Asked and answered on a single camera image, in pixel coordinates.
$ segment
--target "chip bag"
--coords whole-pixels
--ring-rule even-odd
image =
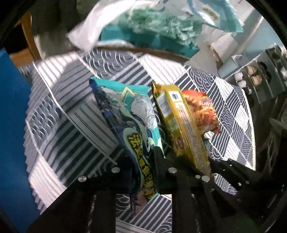
[[[162,149],[149,87],[97,78],[90,78],[89,83],[109,128],[133,161],[130,200],[132,209],[138,212],[143,196],[148,202],[157,194],[149,157],[154,146]]]
[[[211,130],[220,133],[217,114],[211,99],[204,92],[183,90],[182,94],[193,113],[195,123],[201,134]]]
[[[201,135],[179,87],[153,83],[152,88],[176,155],[184,156],[204,175],[212,177]]]

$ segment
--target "tablecloth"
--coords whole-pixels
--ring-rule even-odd
[[[125,84],[152,81],[174,83],[183,89],[205,92],[217,112],[221,134],[208,132],[210,156],[236,160],[255,169],[252,117],[244,91],[224,80],[184,64],[145,53],[94,49],[49,57],[21,68],[31,81],[25,127],[25,155],[32,194],[41,213],[80,175],[102,175],[125,152],[98,109],[90,77]],[[164,153],[171,152],[153,103]],[[236,190],[219,174],[216,183],[226,192]],[[135,217],[129,198],[117,195],[117,232],[171,232],[172,199],[158,195]]]

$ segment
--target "silver screw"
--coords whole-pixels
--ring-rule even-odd
[[[177,169],[176,168],[169,168],[168,171],[170,173],[176,173],[177,172]]]
[[[79,182],[85,182],[87,180],[87,177],[85,177],[85,176],[80,176],[79,178],[78,178],[78,181]]]
[[[112,168],[112,173],[119,173],[119,172],[120,172],[120,168],[118,167]]]
[[[201,179],[202,179],[204,182],[210,181],[210,178],[209,178],[208,176],[202,176]]]

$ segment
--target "wall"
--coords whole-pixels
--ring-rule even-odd
[[[265,49],[272,46],[273,43],[283,45],[276,32],[264,19],[260,25],[257,35],[254,37],[250,45],[244,52],[244,55],[249,59],[255,58],[262,53]]]

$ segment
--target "yellow star outline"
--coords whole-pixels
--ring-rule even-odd
[[[125,87],[123,92],[121,93],[121,100],[122,101],[125,101],[127,95],[131,95],[131,96],[134,96],[135,93],[133,91],[131,91],[131,89],[129,89],[128,87]]]

